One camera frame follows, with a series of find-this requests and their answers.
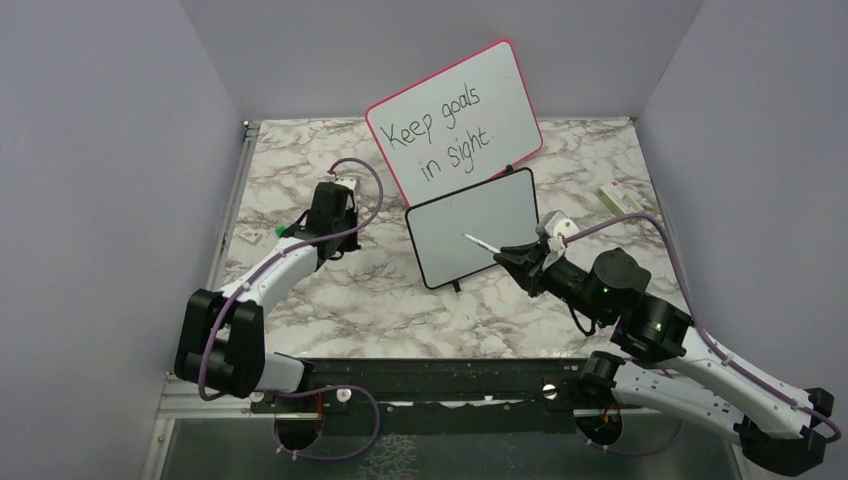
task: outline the whiteboard with red border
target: whiteboard with red border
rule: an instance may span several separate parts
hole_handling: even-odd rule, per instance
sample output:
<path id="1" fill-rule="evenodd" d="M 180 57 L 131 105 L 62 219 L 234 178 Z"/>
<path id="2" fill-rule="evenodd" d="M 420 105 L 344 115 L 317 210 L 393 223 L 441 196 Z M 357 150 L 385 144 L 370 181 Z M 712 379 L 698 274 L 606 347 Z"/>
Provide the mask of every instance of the whiteboard with red border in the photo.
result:
<path id="1" fill-rule="evenodd" d="M 376 103 L 365 121 L 407 206 L 491 178 L 542 148 L 509 40 Z"/>

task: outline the bolt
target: bolt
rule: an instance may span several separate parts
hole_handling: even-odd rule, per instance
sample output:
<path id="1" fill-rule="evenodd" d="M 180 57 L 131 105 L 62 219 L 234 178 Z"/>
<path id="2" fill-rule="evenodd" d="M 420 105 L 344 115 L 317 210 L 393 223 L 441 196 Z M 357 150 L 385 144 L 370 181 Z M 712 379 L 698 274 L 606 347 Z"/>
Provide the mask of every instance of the bolt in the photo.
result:
<path id="1" fill-rule="evenodd" d="M 350 400 L 351 395 L 353 395 L 349 388 L 340 388 L 336 390 L 336 399 L 338 401 L 345 403 Z"/>
<path id="2" fill-rule="evenodd" d="M 551 385 L 550 383 L 542 387 L 542 395 L 548 400 L 553 400 L 556 398 L 556 387 Z"/>

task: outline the red frame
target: red frame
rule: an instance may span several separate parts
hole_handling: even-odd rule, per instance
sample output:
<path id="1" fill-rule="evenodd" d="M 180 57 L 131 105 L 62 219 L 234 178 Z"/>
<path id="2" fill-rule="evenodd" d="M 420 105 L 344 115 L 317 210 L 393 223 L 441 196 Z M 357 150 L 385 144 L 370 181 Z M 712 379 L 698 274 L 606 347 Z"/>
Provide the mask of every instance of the red frame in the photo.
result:
<path id="1" fill-rule="evenodd" d="M 467 62 L 468 60 L 471 60 L 472 58 L 476 57 L 477 55 L 480 55 L 481 53 L 483 53 L 483 52 L 485 52 L 485 51 L 487 51 L 491 48 L 494 48 L 494 47 L 496 47 L 496 46 L 498 46 L 502 43 L 506 43 L 507 45 L 509 45 L 509 49 L 512 51 L 512 58 L 515 59 L 515 65 L 516 65 L 516 67 L 518 67 L 518 76 L 521 78 L 521 86 L 524 87 L 524 94 L 527 96 L 527 103 L 530 105 L 530 113 L 533 114 L 533 119 L 536 120 L 536 129 L 539 131 L 539 148 L 533 150 L 532 152 L 528 153 L 524 157 L 519 158 L 512 165 L 513 166 L 518 165 L 519 163 L 523 162 L 524 160 L 527 160 L 534 153 L 536 153 L 536 152 L 538 152 L 539 150 L 542 149 L 542 146 L 545 143 L 544 139 L 542 138 L 542 129 L 539 127 L 539 120 L 536 118 L 536 110 L 533 108 L 533 101 L 530 100 L 530 94 L 527 93 L 527 83 L 524 81 L 524 74 L 521 72 L 521 65 L 518 63 L 518 56 L 515 55 L 515 46 L 512 44 L 512 42 L 509 40 L 509 38 L 503 38 L 503 39 L 498 40 L 497 42 L 489 45 L 488 47 L 486 47 L 482 50 L 479 50 L 477 52 L 474 52 L 471 55 L 463 58 L 462 60 L 459 60 L 458 62 L 454 62 L 451 65 L 439 70 L 438 72 L 436 72 L 436 73 L 434 73 L 434 74 L 432 74 L 432 75 L 430 75 L 430 76 L 428 76 L 428 77 L 426 77 L 422 80 L 419 80 L 419 81 L 413 83 L 412 85 L 404 88 L 403 90 L 380 100 L 379 102 L 375 103 L 374 105 L 371 105 L 370 107 L 368 107 L 367 110 L 365 110 L 365 123 L 368 124 L 368 129 L 371 130 L 371 135 L 374 137 L 374 141 L 377 142 L 377 148 L 380 149 L 380 153 L 383 155 L 383 160 L 385 160 L 386 165 L 389 166 L 389 173 L 392 174 L 392 178 L 394 178 L 395 184 L 398 186 L 398 190 L 400 190 L 400 194 L 401 194 L 401 196 L 403 196 L 403 201 L 404 201 L 404 203 L 406 203 L 407 207 L 410 206 L 409 200 L 406 198 L 406 193 L 404 193 L 403 187 L 400 185 L 400 182 L 397 179 L 397 175 L 395 175 L 395 171 L 392 168 L 392 164 L 391 164 L 391 162 L 389 162 L 389 157 L 386 156 L 386 152 L 383 150 L 383 146 L 377 140 L 377 132 L 374 131 L 374 127 L 371 125 L 371 122 L 368 121 L 368 114 L 371 112 L 372 109 L 388 102 L 389 100 L 397 97 L 398 95 L 406 92 L 407 90 L 411 90 L 411 89 L 417 87 L 418 85 L 421 85 L 422 83 L 426 82 L 427 80 L 430 80 L 431 78 L 433 78 L 435 76 L 441 75 L 442 73 L 450 70 L 451 68 L 453 68 L 453 67 L 455 67 L 455 66 L 457 66 L 457 65 L 459 65 L 463 62 Z M 497 172 L 496 174 L 492 175 L 491 178 L 497 177 L 498 175 L 502 174 L 505 170 L 506 169 L 501 170 L 500 172 Z"/>

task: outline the marble table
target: marble table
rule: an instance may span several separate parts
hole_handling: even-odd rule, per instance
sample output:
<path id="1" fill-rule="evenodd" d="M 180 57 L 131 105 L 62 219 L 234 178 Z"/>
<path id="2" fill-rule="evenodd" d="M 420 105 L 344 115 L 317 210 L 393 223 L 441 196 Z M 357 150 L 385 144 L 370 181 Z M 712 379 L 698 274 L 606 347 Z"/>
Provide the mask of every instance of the marble table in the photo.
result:
<path id="1" fill-rule="evenodd" d="M 521 166 L 533 170 L 539 213 L 563 210 L 581 228 L 613 215 L 594 190 L 622 182 L 650 212 L 659 213 L 633 124 L 628 119 L 545 119 L 544 147 Z M 259 231 L 255 245 L 235 238 L 224 281 L 262 259 L 274 229 L 309 208 L 315 185 L 342 157 L 374 166 L 386 187 L 383 210 L 360 234 L 362 250 L 327 262 L 297 285 L 266 320 L 266 349 L 307 357 L 483 358 L 585 357 L 617 352 L 612 329 L 586 338 L 565 305 L 549 295 L 531 299 L 498 267 L 462 282 L 425 288 L 404 222 L 405 204 L 361 118 L 264 122 L 239 209 L 236 229 Z M 361 178 L 366 218 L 376 185 L 361 167 L 338 170 Z M 653 274 L 649 292 L 684 308 L 659 235 L 647 222 L 618 224 L 569 246 L 584 269 L 599 253 L 623 247 Z"/>

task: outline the gray floor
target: gray floor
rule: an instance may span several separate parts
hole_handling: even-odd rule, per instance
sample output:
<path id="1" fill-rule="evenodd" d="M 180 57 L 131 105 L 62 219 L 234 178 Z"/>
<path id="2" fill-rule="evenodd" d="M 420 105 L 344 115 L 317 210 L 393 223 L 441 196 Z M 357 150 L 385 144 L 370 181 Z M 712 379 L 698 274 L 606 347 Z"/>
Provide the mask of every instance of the gray floor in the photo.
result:
<path id="1" fill-rule="evenodd" d="M 622 448 L 655 447 L 670 438 L 675 420 L 629 416 Z M 163 478 L 368 479 L 734 479 L 740 478 L 730 447 L 687 427 L 671 450 L 648 458 L 605 454 L 576 435 L 383 436 L 365 455 L 321 463 L 276 455 L 270 420 L 181 420 Z M 364 438 L 320 438 L 313 451 L 341 454 Z"/>

